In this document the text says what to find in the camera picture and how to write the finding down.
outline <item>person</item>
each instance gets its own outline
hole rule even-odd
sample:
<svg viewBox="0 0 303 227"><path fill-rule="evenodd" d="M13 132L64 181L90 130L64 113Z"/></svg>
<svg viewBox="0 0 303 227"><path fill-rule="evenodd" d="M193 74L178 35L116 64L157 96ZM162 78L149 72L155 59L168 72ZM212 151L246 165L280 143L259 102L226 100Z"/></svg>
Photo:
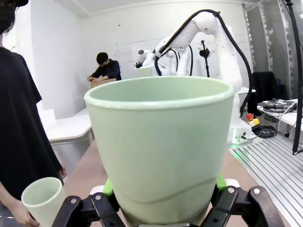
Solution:
<svg viewBox="0 0 303 227"><path fill-rule="evenodd" d="M95 79L108 76L108 79L121 80L120 65L119 62L112 59L108 59L108 54L101 52L97 55L97 63L99 67L88 78L88 81L94 82Z"/></svg>
<svg viewBox="0 0 303 227"><path fill-rule="evenodd" d="M3 34L14 25L16 7L27 2L0 0L0 216L13 215L18 226L38 227L21 194L38 179L63 179L66 171L40 121L36 104L42 98L26 61L2 45Z"/></svg>

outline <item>white cable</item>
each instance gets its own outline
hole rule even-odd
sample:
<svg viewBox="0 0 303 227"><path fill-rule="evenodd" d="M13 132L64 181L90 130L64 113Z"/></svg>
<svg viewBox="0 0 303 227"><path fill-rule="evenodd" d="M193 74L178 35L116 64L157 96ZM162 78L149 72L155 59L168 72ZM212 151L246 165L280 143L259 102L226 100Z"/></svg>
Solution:
<svg viewBox="0 0 303 227"><path fill-rule="evenodd" d="M279 131L280 123L281 123L282 118L283 118L284 115L290 110L290 108L292 108L295 104L297 104L297 103L294 102L290 107L288 107L288 109L282 114L282 117L279 118L278 128L276 129L277 131Z"/></svg>

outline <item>green cup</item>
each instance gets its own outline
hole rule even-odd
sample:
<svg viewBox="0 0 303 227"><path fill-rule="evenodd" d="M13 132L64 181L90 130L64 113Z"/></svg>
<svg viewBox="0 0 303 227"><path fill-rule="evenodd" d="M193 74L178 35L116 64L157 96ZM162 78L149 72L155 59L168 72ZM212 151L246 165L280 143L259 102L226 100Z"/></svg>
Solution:
<svg viewBox="0 0 303 227"><path fill-rule="evenodd" d="M61 181L54 177L31 183L21 195L22 203L40 227L52 227L65 198Z"/></svg>
<svg viewBox="0 0 303 227"><path fill-rule="evenodd" d="M201 77L108 83L85 101L103 165L128 222L203 217L220 173L232 86Z"/></svg>

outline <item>black cap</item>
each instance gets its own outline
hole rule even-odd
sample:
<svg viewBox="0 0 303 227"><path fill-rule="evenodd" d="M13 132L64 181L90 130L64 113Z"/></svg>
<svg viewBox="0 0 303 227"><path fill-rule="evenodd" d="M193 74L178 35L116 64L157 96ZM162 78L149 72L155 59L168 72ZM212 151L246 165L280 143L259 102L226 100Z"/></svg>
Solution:
<svg viewBox="0 0 303 227"><path fill-rule="evenodd" d="M28 4L28 0L15 0L15 3L16 3L16 7L21 7Z"/></svg>

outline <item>bolt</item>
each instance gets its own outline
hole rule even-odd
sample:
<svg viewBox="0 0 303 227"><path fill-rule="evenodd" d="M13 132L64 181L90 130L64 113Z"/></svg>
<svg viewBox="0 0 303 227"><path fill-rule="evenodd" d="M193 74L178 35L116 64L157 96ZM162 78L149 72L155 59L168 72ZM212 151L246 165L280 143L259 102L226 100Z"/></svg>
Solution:
<svg viewBox="0 0 303 227"><path fill-rule="evenodd" d="M228 191L229 193L234 193L234 192L235 192L235 190L234 190L233 188L229 188L227 191Z"/></svg>
<svg viewBox="0 0 303 227"><path fill-rule="evenodd" d="M255 190L254 190L254 193L256 194L256 195L258 195L258 194L260 194L260 189L258 189L258 188L256 188Z"/></svg>

